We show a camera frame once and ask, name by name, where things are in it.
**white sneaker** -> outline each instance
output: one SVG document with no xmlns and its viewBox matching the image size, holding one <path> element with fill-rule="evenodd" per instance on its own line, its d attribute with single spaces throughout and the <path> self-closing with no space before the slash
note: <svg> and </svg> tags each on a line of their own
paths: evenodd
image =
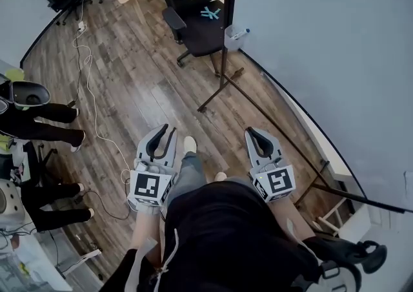
<svg viewBox="0 0 413 292">
<path fill-rule="evenodd" d="M 214 181 L 215 182 L 222 182 L 224 180 L 227 179 L 227 174 L 225 174 L 224 172 L 220 171 L 219 173 L 217 173 L 215 175 Z"/>
<path fill-rule="evenodd" d="M 88 208 L 88 210 L 90 211 L 90 218 L 95 216 L 95 210 L 93 208 Z"/>
<path fill-rule="evenodd" d="M 191 136 L 186 136 L 183 140 L 183 154 L 188 152 L 196 153 L 196 141 Z"/>
<path fill-rule="evenodd" d="M 71 146 L 70 152 L 76 153 L 76 152 L 81 148 L 83 142 L 85 141 L 85 138 L 86 138 L 86 132 L 83 131 L 83 139 L 82 139 L 82 142 L 80 143 L 80 145 L 79 145 L 78 147 L 73 147 L 73 146 Z"/>
</svg>

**hand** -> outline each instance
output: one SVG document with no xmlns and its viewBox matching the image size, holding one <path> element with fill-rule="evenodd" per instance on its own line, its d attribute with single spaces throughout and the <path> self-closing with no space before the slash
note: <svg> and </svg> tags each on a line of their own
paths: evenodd
<svg viewBox="0 0 413 292">
<path fill-rule="evenodd" d="M 13 235 L 13 237 L 10 241 L 11 241 L 13 249 L 17 249 L 20 246 L 20 237 L 19 237 L 19 235 Z"/>
</svg>

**jeans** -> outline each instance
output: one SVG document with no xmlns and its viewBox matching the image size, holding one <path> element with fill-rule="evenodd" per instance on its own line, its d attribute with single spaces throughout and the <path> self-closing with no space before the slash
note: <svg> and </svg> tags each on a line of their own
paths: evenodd
<svg viewBox="0 0 413 292">
<path fill-rule="evenodd" d="M 185 157 L 182 159 L 182 166 L 181 171 L 179 172 L 179 176 L 172 187 L 171 192 L 168 195 L 168 199 L 166 201 L 167 206 L 170 205 L 173 199 L 181 196 L 182 194 L 194 191 L 204 185 L 207 184 L 207 179 L 205 178 L 204 170 L 202 169 L 201 160 L 197 157 L 197 155 L 193 152 L 187 152 Z M 244 179 L 234 176 L 229 177 L 226 181 L 236 182 L 254 190 L 257 192 L 255 187 L 248 181 Z"/>
</svg>

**floor board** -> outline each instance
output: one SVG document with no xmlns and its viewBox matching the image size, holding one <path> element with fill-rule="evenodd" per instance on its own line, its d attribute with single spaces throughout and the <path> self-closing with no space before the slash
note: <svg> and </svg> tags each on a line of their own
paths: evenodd
<svg viewBox="0 0 413 292">
<path fill-rule="evenodd" d="M 176 57 L 185 51 L 175 43 L 162 19 L 163 0 L 131 0 L 120 5 L 117 0 L 104 0 L 84 6 L 83 19 L 88 30 L 78 40 L 93 53 L 89 85 L 96 95 L 97 131 L 115 141 L 129 164 L 133 165 L 140 139 L 152 128 L 169 123 L 177 128 L 176 166 L 183 157 L 183 138 L 196 138 L 206 176 L 212 181 L 215 173 L 246 176 L 250 164 L 245 149 L 244 130 L 248 126 L 265 129 L 278 137 L 287 160 L 294 166 L 297 199 L 315 177 L 315 172 L 292 148 L 282 135 L 233 87 L 227 87 L 207 107 L 204 114 L 196 109 L 218 87 L 208 57 L 188 57 L 184 68 L 176 65 Z M 52 26 L 34 47 L 24 62 L 28 79 L 45 85 L 52 101 L 68 103 L 76 96 L 77 51 L 72 46 L 77 22 L 70 18 L 66 26 Z M 82 128 L 87 139 L 75 154 L 64 143 L 49 143 L 56 147 L 59 157 L 54 169 L 65 183 L 82 182 L 98 192 L 107 211 L 118 216 L 127 214 L 124 185 L 120 173 L 126 168 L 116 147 L 100 140 L 95 134 L 93 97 L 86 88 L 88 69 L 84 59 L 88 50 L 80 48 L 82 73 L 80 77 L 80 117 L 71 124 Z M 215 54 L 219 61 L 220 53 Z M 288 105 L 268 79 L 242 54 L 231 53 L 228 73 L 244 67 L 237 80 L 300 146 L 302 151 L 321 168 L 321 156 L 308 134 Z M 325 176 L 332 181 L 326 172 Z M 311 218 L 325 214 L 339 199 L 321 191 L 311 191 L 301 210 Z M 103 254 L 89 266 L 106 280 L 121 261 L 128 247 L 134 226 L 133 213 L 128 220 L 109 217 L 99 198 L 92 193 L 84 204 L 96 209 L 95 217 L 86 224 L 65 228 L 68 237 L 80 252 L 90 242 L 103 249 Z"/>
</svg>

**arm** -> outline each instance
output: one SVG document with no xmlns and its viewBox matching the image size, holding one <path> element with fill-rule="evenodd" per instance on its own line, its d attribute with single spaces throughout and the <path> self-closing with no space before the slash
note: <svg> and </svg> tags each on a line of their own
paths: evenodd
<svg viewBox="0 0 413 292">
<path fill-rule="evenodd" d="M 138 211 L 136 224 L 129 249 L 139 249 L 147 238 L 156 240 L 157 245 L 146 255 L 154 267 L 161 267 L 161 236 L 159 233 L 159 213 L 147 214 Z"/>
<path fill-rule="evenodd" d="M 287 228 L 287 218 L 294 224 L 294 234 L 301 241 L 316 235 L 288 197 L 271 202 L 268 206 L 277 223 L 288 237 L 290 233 Z"/>
</svg>

